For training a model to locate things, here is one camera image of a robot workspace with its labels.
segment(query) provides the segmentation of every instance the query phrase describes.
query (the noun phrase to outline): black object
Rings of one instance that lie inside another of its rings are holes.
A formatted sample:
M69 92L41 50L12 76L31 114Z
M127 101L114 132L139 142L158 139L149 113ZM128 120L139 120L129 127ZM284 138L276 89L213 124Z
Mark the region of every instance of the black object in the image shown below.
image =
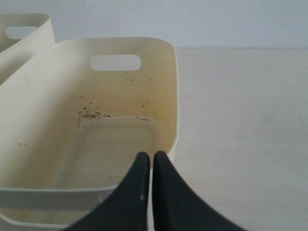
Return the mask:
M156 231L244 231L202 201L165 152L154 157L152 197Z
M149 156L139 153L112 194L64 231L146 231L149 177ZM152 201L155 231L245 231L202 201L162 151L154 156Z
M65 231L146 231L150 159L139 153L127 175L96 209Z

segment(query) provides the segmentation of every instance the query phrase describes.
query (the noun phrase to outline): wooden surface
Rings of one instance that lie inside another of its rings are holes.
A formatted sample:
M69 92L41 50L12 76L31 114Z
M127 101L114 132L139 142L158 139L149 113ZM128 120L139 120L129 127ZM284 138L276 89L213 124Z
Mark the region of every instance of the wooden surface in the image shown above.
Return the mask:
M307 231L308 50L177 56L180 174L250 231Z

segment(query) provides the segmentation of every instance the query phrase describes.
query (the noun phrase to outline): white wall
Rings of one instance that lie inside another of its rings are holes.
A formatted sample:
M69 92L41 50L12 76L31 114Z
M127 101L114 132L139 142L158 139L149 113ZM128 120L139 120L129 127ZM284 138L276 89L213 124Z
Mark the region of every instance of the white wall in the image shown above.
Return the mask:
M308 47L307 0L0 0L47 13L57 41L150 36L176 47Z

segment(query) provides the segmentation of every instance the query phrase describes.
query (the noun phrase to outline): plastic storage bin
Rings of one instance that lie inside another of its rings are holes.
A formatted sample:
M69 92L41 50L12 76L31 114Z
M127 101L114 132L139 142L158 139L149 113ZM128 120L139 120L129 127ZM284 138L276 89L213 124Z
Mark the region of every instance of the plastic storage bin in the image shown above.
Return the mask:
M11 39L6 29L11 26L35 26L23 39ZM51 19L38 13L0 14L0 84L43 48L54 44Z
M0 207L91 209L122 180L137 152L165 150L173 160L175 49L155 38L60 42L0 86L0 107ZM68 224L84 212L5 215Z

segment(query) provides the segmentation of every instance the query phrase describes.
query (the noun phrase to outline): bin handle hole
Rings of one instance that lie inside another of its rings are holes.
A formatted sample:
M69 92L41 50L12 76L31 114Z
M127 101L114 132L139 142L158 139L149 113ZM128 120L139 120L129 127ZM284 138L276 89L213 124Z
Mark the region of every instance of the bin handle hole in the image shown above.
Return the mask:
M36 26L9 26L5 29L5 33L10 39L23 39L36 29Z
M141 59L135 54L103 54L90 59L96 71L136 71L141 67Z

